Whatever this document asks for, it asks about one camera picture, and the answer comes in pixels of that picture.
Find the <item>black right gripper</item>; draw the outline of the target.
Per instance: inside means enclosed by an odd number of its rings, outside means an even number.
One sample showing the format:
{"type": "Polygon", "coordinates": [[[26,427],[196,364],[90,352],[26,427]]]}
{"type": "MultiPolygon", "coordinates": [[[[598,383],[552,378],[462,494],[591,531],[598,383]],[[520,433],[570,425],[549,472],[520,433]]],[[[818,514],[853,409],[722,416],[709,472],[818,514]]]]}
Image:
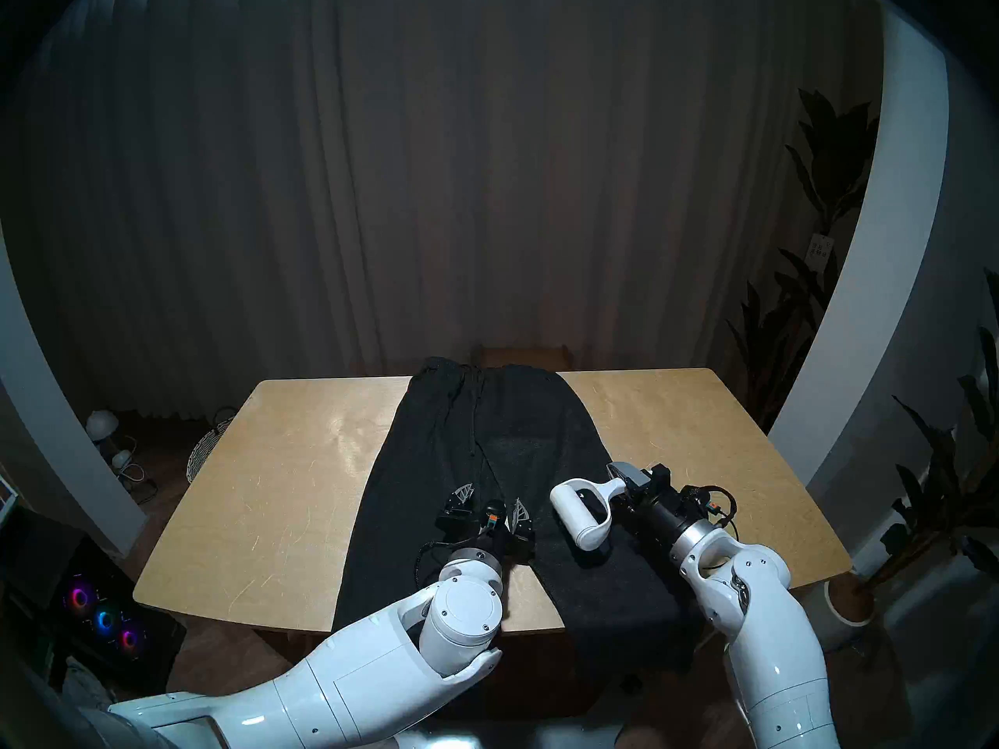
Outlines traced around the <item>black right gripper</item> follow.
{"type": "Polygon", "coordinates": [[[673,545],[690,526],[707,519],[707,492],[693,485],[677,490],[668,467],[657,463],[649,469],[629,462],[610,462],[611,478],[624,481],[619,507],[643,524],[662,545],[673,545]]]}

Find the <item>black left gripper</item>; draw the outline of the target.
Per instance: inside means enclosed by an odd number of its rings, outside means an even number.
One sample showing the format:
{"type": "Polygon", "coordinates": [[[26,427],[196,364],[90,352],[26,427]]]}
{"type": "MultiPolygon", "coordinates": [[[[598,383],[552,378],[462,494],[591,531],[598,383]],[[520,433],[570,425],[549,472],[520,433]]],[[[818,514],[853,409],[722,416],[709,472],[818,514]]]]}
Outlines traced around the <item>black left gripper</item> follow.
{"type": "Polygon", "coordinates": [[[476,517],[475,486],[459,486],[437,514],[437,529],[448,537],[449,561],[484,559],[499,568],[514,563],[514,553],[535,553],[530,512],[517,497],[507,515],[505,505],[486,505],[476,517]]]}

